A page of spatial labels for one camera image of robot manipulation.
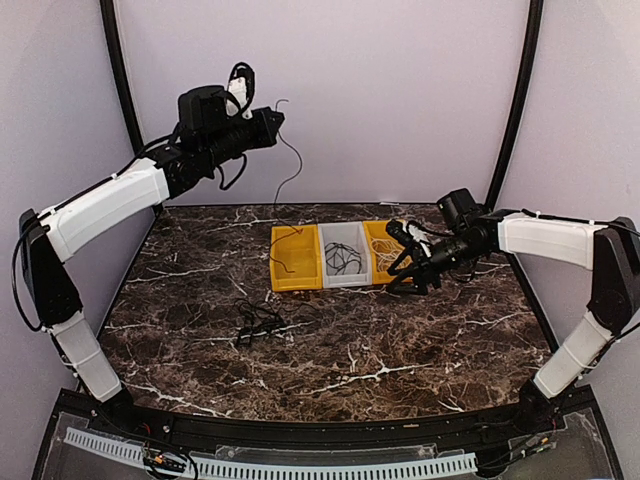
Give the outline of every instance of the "black frame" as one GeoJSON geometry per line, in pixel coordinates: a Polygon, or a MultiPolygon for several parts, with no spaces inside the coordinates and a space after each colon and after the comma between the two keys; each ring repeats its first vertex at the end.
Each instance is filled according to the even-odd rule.
{"type": "Polygon", "coordinates": [[[122,56],[122,45],[120,44],[118,21],[116,19],[113,0],[100,0],[100,11],[102,12],[102,25],[107,41],[113,80],[115,81],[118,98],[120,99],[122,116],[127,126],[131,147],[134,152],[139,152],[142,150],[144,142],[142,140],[142,133],[140,132],[136,109],[133,105],[129,80],[127,79],[127,69],[124,64],[124,57],[122,56]]]}
{"type": "Polygon", "coordinates": [[[522,46],[522,57],[520,58],[520,68],[518,70],[518,79],[516,80],[516,88],[513,92],[513,100],[511,102],[511,110],[509,111],[509,119],[507,127],[504,131],[500,153],[496,162],[489,192],[484,202],[485,206],[493,210],[498,202],[500,190],[507,176],[507,169],[511,161],[511,154],[516,143],[518,130],[520,129],[520,120],[524,111],[524,104],[529,91],[529,81],[531,80],[531,71],[533,69],[533,61],[536,56],[536,47],[538,45],[538,34],[540,33],[540,23],[542,22],[542,5],[543,0],[531,0],[529,3],[529,18],[527,20],[527,30],[524,37],[524,45],[522,46]]]}
{"type": "MultiPolygon", "coordinates": [[[[60,413],[66,412],[89,420],[89,427],[122,435],[102,417],[95,416],[98,403],[83,394],[62,389],[49,418],[45,436],[33,471],[38,480],[44,471],[49,445],[60,413]]],[[[134,407],[137,418],[162,432],[158,439],[202,452],[214,453],[219,446],[244,446],[293,450],[352,450],[436,444],[439,452],[464,449],[485,454],[508,450],[508,441],[522,433],[512,426],[479,429],[478,423],[501,422],[512,418],[516,405],[487,410],[456,413],[408,420],[359,423],[285,423],[229,420],[180,413],[169,413],[144,407],[134,407]],[[162,426],[170,427],[164,433],[162,426]]],[[[562,414],[590,408],[603,439],[615,479],[622,479],[622,470],[611,437],[593,391],[584,386],[572,391],[562,407],[562,414]]]]}
{"type": "MultiPolygon", "coordinates": [[[[522,46],[518,78],[511,102],[511,110],[509,111],[509,118],[507,119],[507,126],[491,178],[491,184],[489,185],[489,191],[484,202],[485,206],[491,210],[495,208],[498,201],[520,128],[520,121],[529,90],[529,82],[531,80],[536,47],[538,45],[543,3],[543,0],[530,0],[529,3],[529,16],[527,19],[524,44],[522,46]]],[[[107,41],[113,78],[120,99],[120,108],[122,109],[122,115],[127,125],[127,132],[129,133],[129,140],[131,141],[133,151],[139,152],[144,142],[140,132],[140,124],[138,123],[133,97],[131,96],[129,80],[127,79],[127,70],[122,55],[122,45],[120,43],[113,0],[100,0],[100,10],[102,11],[102,24],[107,41]]]]}

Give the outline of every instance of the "black base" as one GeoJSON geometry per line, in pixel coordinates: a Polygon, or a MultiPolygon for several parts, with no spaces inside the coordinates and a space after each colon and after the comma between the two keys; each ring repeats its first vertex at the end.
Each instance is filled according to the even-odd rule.
{"type": "MultiPolygon", "coordinates": [[[[33,473],[39,479],[44,468],[51,436],[61,412],[89,419],[89,427],[124,436],[102,415],[99,405],[81,393],[61,390],[42,442],[33,473]]],[[[146,423],[152,437],[188,450],[214,453],[220,446],[291,450],[359,450],[435,444],[439,452],[464,449],[475,452],[480,463],[508,451],[508,441],[522,433],[510,422],[517,405],[477,412],[423,417],[409,420],[359,423],[284,423],[199,417],[133,406],[131,414],[146,423]]],[[[614,478],[622,479],[620,464],[591,387],[573,390],[563,401],[557,416],[590,408],[605,443],[614,478]]]]}

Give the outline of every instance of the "white cable tray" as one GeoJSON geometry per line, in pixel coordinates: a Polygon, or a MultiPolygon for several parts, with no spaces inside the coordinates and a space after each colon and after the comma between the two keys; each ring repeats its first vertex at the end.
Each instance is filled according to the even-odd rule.
{"type": "MultiPolygon", "coordinates": [[[[143,468],[140,442],[114,440],[69,427],[64,443],[124,465],[143,468]]],[[[198,465],[200,479],[216,480],[425,480],[463,475],[478,470],[475,453],[414,462],[344,467],[262,465],[220,461],[197,455],[192,455],[192,458],[198,465]]],[[[191,465],[181,478],[193,478],[191,465]]]]}

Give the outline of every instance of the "yellow tray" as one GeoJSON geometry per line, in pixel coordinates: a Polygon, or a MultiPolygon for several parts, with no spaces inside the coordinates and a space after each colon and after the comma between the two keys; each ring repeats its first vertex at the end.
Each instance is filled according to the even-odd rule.
{"type": "Polygon", "coordinates": [[[269,266],[271,288],[274,292],[322,288],[322,256],[318,226],[302,225],[295,228],[299,233],[291,227],[271,229],[273,247],[269,266]]]}
{"type": "MultiPolygon", "coordinates": [[[[373,248],[373,240],[391,240],[395,244],[394,251],[402,251],[404,247],[396,242],[386,231],[388,220],[376,220],[370,222],[362,222],[364,225],[364,234],[367,237],[367,243],[369,245],[369,252],[371,253],[371,269],[373,271],[373,284],[374,285],[386,285],[391,283],[394,277],[387,273],[387,268],[391,265],[390,263],[385,265],[385,268],[380,269],[380,265],[378,263],[378,256],[376,255],[376,250],[373,248]]],[[[382,253],[391,253],[391,248],[380,248],[378,247],[378,251],[382,253]]]]}

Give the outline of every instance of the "dark marble surface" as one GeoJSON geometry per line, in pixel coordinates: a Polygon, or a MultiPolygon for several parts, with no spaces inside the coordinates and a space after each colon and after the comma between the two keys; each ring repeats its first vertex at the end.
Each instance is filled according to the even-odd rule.
{"type": "MultiPolygon", "coordinates": [[[[294,224],[415,218],[433,206],[281,206],[294,224]]],[[[139,405],[252,420],[411,418],[511,403],[548,358],[506,259],[427,297],[379,286],[271,292],[270,206],[175,207],[153,228],[100,341],[139,405]],[[287,326],[236,347],[236,300],[287,326]]]]}

